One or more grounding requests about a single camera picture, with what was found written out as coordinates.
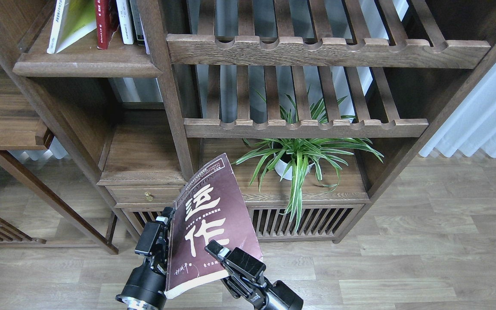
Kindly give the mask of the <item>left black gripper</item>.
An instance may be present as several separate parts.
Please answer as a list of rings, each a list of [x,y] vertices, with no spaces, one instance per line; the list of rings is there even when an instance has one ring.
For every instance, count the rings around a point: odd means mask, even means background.
[[[167,280],[169,231],[175,209],[164,208],[161,216],[144,226],[136,244],[135,253],[144,256],[141,266],[133,269],[130,277],[115,299],[127,305],[128,310],[162,310]]]

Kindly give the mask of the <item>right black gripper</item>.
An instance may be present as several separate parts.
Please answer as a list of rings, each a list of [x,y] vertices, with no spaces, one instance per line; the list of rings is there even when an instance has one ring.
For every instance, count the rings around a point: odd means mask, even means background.
[[[301,310],[304,301],[281,280],[271,284],[264,279],[266,265],[249,253],[236,247],[232,251],[210,241],[205,251],[217,259],[228,271],[222,283],[233,298],[244,298],[255,310]]]

